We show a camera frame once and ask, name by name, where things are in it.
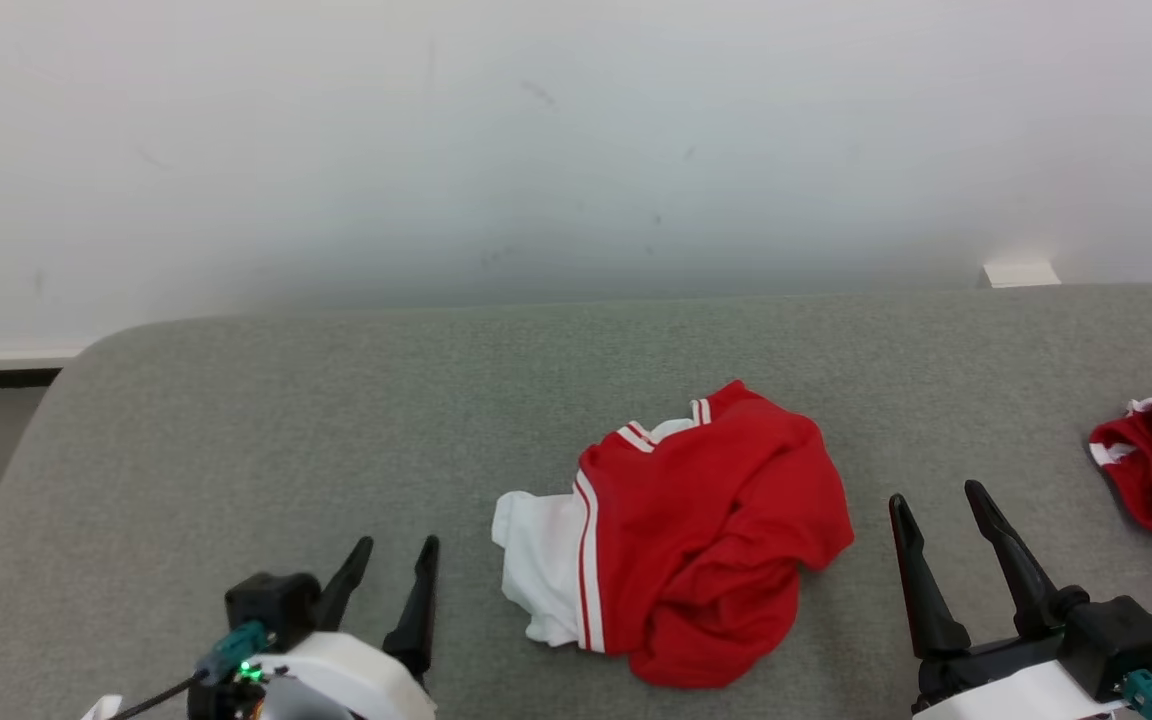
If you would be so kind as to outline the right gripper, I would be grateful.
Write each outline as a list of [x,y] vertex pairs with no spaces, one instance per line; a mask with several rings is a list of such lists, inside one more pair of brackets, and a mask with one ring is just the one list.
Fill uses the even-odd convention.
[[888,511],[911,647],[916,659],[925,660],[911,717],[1114,719],[1128,703],[1093,700],[1058,661],[1059,635],[1066,632],[1069,612],[1091,597],[1079,585],[1053,584],[983,483],[967,480],[964,492],[975,524],[1005,574],[1014,606],[1011,626],[1021,639],[972,647],[965,626],[948,611],[925,561],[925,539],[914,511],[900,493],[892,495]]

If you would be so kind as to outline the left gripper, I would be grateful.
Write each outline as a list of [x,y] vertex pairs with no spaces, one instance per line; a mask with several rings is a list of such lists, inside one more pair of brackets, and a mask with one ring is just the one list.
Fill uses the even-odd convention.
[[434,719],[425,691],[433,664],[435,578],[442,543],[422,543],[414,584],[380,650],[338,632],[361,585],[374,539],[361,537],[323,588],[316,629],[279,652],[252,632],[232,632],[198,666],[185,694],[188,719]]

